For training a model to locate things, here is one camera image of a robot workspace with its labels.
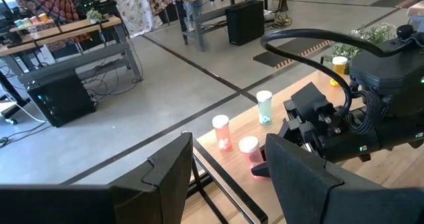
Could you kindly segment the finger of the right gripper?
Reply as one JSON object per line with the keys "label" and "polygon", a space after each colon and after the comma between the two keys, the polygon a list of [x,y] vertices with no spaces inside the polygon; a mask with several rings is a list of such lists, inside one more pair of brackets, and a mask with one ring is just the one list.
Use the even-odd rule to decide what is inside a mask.
{"label": "finger of the right gripper", "polygon": [[266,144],[263,144],[260,147],[260,152],[261,152],[261,156],[264,159],[263,162],[259,163],[259,164],[255,164],[251,169],[251,174],[253,176],[256,177],[261,177],[261,178],[270,178],[270,170],[268,167],[268,157],[266,154]]}

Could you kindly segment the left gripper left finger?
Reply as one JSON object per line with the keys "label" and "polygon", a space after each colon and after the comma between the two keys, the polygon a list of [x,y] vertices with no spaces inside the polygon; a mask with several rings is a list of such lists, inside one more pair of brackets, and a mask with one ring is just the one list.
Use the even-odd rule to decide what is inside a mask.
{"label": "left gripper left finger", "polygon": [[191,178],[193,135],[182,133],[111,182],[117,223],[180,223]]}

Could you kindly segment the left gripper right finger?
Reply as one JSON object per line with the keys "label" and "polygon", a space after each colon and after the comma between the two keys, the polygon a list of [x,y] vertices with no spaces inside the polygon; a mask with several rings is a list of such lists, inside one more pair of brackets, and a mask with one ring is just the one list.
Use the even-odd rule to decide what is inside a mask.
{"label": "left gripper right finger", "polygon": [[276,134],[267,135],[265,153],[288,223],[390,223],[382,186]]}

